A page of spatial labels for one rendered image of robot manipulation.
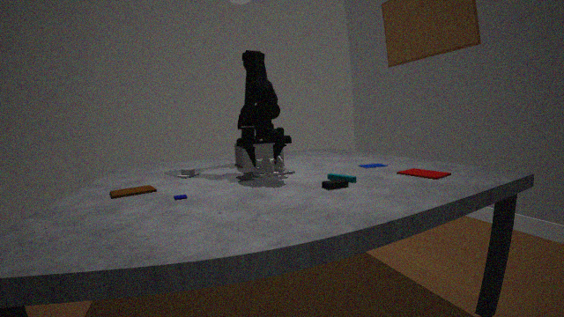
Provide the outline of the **teal flat bar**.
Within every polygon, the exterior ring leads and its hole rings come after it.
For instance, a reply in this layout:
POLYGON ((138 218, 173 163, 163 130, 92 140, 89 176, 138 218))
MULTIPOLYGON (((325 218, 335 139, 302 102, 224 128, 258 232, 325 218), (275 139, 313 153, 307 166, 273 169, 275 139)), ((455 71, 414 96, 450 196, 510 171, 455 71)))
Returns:
POLYGON ((347 181, 350 181, 350 182, 355 182, 356 176, 351 176, 351 175, 345 176, 345 175, 330 173, 330 174, 327 174, 327 179, 328 180, 334 180, 334 181, 339 180, 339 179, 344 179, 344 180, 347 180, 347 181))

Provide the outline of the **brown flat bar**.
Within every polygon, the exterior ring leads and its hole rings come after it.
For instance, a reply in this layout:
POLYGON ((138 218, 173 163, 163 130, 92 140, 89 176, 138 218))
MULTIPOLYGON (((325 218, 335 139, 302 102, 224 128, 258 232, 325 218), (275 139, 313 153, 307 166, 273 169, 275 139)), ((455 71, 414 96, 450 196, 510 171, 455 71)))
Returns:
POLYGON ((157 191, 157 189, 155 189, 152 186, 140 186, 140 187, 136 187, 136 188, 125 188, 125 189, 117 189, 117 190, 113 190, 113 191, 109 191, 110 195, 112 196, 112 198, 119 198, 119 197, 123 197, 123 196, 130 196, 130 195, 140 195, 143 193, 151 193, 151 192, 155 192, 157 191))

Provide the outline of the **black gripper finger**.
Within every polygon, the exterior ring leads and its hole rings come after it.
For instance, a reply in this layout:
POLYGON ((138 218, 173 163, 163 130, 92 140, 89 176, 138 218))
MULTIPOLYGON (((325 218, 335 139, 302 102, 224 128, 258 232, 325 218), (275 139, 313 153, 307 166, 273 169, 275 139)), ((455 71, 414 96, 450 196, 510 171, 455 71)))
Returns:
POLYGON ((256 166, 255 147, 242 147, 242 149, 246 150, 247 154, 250 157, 250 160, 251 160, 253 166, 256 166))
POLYGON ((274 158, 277 160, 277 156, 280 155, 280 152, 282 151, 282 149, 284 148, 284 146, 286 146, 286 144, 281 144, 281 145, 277 145, 274 144, 273 145, 273 154, 274 154, 274 158))

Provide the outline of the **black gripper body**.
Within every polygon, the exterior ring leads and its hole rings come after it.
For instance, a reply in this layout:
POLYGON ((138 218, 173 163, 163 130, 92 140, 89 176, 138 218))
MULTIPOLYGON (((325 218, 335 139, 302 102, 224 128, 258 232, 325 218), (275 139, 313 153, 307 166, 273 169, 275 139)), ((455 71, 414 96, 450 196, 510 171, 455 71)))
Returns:
MULTIPOLYGON (((284 136, 283 138, 279 138, 278 142, 265 142, 261 140, 262 138, 257 137, 257 132, 259 130, 260 124, 264 123, 264 127, 270 127, 271 120, 268 121, 256 121, 254 127, 256 127, 256 135, 255 139, 251 139, 251 137, 244 137, 237 139, 237 146, 240 147, 253 147, 253 144, 267 144, 267 143, 275 143, 277 145, 281 144, 291 144, 292 138, 290 136, 284 136), (260 140, 260 141, 259 141, 260 140)), ((261 124, 262 125, 262 124, 261 124)))

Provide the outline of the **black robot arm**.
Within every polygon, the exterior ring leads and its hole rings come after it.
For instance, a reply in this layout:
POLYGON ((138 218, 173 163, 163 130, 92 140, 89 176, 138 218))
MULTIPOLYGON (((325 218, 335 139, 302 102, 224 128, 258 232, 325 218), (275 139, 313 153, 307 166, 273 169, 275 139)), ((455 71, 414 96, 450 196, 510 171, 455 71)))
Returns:
MULTIPOLYGON (((245 103, 239 114, 238 129, 241 129, 242 138, 255 139, 256 127, 245 126, 254 126, 256 121, 275 119, 279 116, 280 109, 276 93, 267 78, 264 54, 261 51, 246 50, 245 53, 242 53, 242 60, 247 74, 245 103)), ((271 126, 272 123, 270 127, 265 127, 264 123, 261 124, 257 137, 262 138, 265 142, 278 142, 279 138, 284 137, 283 128, 274 129, 271 126)))

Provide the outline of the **red flat plate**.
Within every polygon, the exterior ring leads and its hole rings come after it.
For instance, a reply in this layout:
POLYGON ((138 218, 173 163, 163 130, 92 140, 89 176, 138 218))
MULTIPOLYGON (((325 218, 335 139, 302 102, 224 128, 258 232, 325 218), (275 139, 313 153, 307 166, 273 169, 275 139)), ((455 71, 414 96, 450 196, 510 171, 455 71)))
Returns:
POLYGON ((415 168, 405 170, 405 171, 401 171, 401 172, 397 172, 397 174, 406 174, 406 175, 416 176, 416 177, 420 177, 420 178, 425 177, 425 178, 434 179, 434 180, 438 180, 440 178, 451 175, 451 173, 443 173, 443 172, 437 172, 437 171, 432 171, 432 170, 420 170, 420 169, 415 169, 415 168))

